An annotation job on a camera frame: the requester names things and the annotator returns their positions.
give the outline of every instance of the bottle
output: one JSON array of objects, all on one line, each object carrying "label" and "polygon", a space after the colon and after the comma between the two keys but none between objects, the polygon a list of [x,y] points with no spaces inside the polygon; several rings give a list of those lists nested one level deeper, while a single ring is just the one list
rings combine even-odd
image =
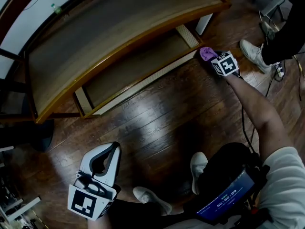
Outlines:
[{"label": "bottle", "polygon": [[62,9],[60,6],[56,6],[54,3],[51,5],[52,8],[54,8],[54,12],[56,14],[60,14],[62,12]]}]

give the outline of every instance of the blue screen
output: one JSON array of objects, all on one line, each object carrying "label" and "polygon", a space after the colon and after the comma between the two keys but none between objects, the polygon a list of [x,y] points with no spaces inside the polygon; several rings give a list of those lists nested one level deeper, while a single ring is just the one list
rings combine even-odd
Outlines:
[{"label": "blue screen", "polygon": [[237,203],[254,185],[244,170],[230,186],[211,203],[197,212],[204,219],[214,221]]}]

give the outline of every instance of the shoe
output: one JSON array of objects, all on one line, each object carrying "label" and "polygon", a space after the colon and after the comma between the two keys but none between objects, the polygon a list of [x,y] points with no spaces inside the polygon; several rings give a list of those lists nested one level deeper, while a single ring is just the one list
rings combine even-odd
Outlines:
[{"label": "shoe", "polygon": [[250,60],[252,63],[256,64],[257,67],[264,73],[271,71],[272,64],[265,64],[262,57],[262,49],[264,44],[261,47],[256,47],[250,42],[242,39],[239,42],[240,49],[242,50],[244,56]]},{"label": "shoe", "polygon": [[268,37],[268,39],[272,41],[275,38],[275,33],[277,32],[275,27],[272,25],[269,26],[269,24],[265,21],[263,21],[261,23],[261,27],[262,27],[262,30],[263,30],[265,36]]},{"label": "shoe", "polygon": [[135,187],[133,194],[141,203],[156,203],[160,206],[163,215],[169,215],[172,211],[172,206],[169,203],[159,199],[154,192],[145,187]]},{"label": "shoe", "polygon": [[195,153],[191,159],[191,173],[193,176],[192,191],[196,195],[199,195],[198,178],[203,173],[203,169],[207,163],[208,159],[203,152]]}]

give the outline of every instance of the dark brown wood floor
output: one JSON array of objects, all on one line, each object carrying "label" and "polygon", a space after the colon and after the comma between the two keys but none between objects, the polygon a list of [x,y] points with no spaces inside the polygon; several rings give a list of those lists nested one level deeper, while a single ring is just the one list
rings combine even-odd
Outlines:
[{"label": "dark brown wood floor", "polygon": [[[242,38],[257,45],[264,41],[257,11],[268,1],[252,4],[251,0],[232,0],[230,10],[214,20],[203,36],[206,45],[230,50],[242,76],[262,93],[270,75],[262,74],[243,57],[238,42]],[[283,8],[286,15],[288,7]],[[305,64],[301,55],[299,59]],[[268,99],[305,160],[305,109],[298,98],[298,68],[293,60],[286,61],[286,68],[284,80],[273,82]],[[72,99],[60,110],[75,110]],[[145,186],[174,204],[192,196],[189,161],[194,152],[203,151],[211,158],[228,142],[246,143],[238,99],[226,82],[198,59],[170,72],[100,118],[55,123],[47,153],[24,145],[10,154],[19,190],[27,197],[40,195],[42,202],[35,210],[50,229],[86,228],[85,219],[67,210],[68,187],[75,180],[83,155],[102,143],[118,141],[122,146],[119,198],[135,201],[132,188]],[[250,136],[253,127],[248,118],[245,126]],[[257,149],[257,134],[253,143]]]}]

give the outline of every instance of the drawer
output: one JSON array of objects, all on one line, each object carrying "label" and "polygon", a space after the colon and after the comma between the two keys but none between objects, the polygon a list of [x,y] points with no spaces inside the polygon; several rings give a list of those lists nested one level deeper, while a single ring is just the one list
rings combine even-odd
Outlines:
[{"label": "drawer", "polygon": [[200,38],[181,25],[134,50],[74,93],[81,115],[102,115],[193,58],[201,46]]}]

